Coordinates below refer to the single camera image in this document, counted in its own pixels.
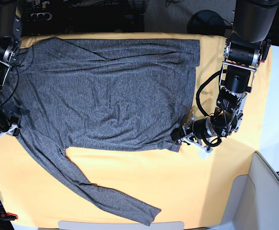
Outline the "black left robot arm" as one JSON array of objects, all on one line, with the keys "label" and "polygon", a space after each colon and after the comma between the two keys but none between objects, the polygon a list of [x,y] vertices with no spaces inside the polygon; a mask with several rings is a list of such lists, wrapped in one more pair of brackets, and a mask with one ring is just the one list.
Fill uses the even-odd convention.
[{"label": "black left robot arm", "polygon": [[[196,104],[204,118],[192,116],[188,123],[174,129],[171,138],[176,145],[184,142],[210,151],[221,144],[222,138],[238,131],[257,68],[266,60],[271,46],[267,35],[278,6],[278,0],[236,2],[232,34],[226,40],[222,67],[201,84],[196,93]],[[215,78],[219,79],[219,94],[214,113],[209,115],[201,105],[200,94]]]}]

